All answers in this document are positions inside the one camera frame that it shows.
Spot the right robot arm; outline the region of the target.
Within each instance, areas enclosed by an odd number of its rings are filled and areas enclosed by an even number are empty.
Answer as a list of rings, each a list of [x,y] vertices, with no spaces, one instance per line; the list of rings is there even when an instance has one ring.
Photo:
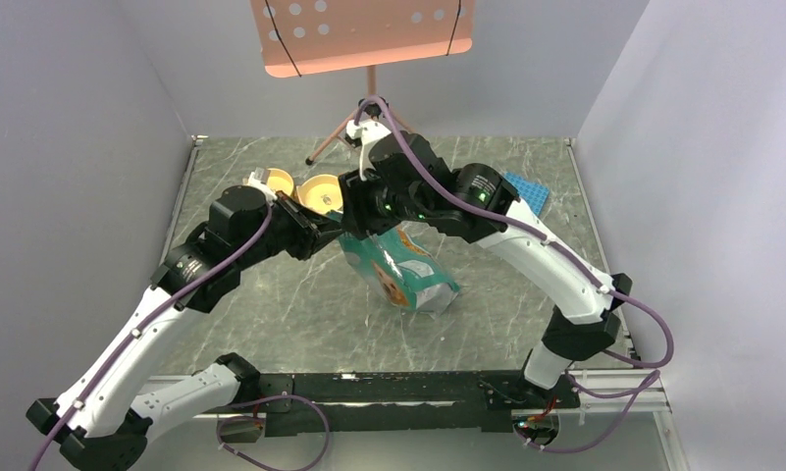
[[[563,244],[497,170],[481,163],[450,169],[418,133],[398,139],[389,131],[351,131],[344,140],[360,150],[364,166],[339,177],[348,234],[365,239],[404,221],[424,223],[488,250],[553,301],[510,401],[537,408],[561,397],[566,369],[614,344],[616,295],[627,293],[631,280],[596,269]]]

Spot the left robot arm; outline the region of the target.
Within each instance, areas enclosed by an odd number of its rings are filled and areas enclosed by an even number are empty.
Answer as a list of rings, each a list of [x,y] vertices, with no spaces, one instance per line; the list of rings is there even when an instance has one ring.
[[[179,338],[239,287],[244,270],[280,253],[307,260],[341,232],[338,221],[284,193],[225,189],[207,220],[169,251],[93,365],[59,397],[35,401],[27,419],[78,470],[126,470],[151,442],[196,415],[285,400],[287,385],[266,385],[235,353],[162,390],[144,387]]]

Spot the green pet food bag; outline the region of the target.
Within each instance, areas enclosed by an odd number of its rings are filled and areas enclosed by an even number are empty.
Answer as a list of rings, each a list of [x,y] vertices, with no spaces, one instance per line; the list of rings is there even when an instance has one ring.
[[[401,228],[364,239],[343,234],[338,243],[347,264],[398,309],[440,315],[460,292],[449,272]]]

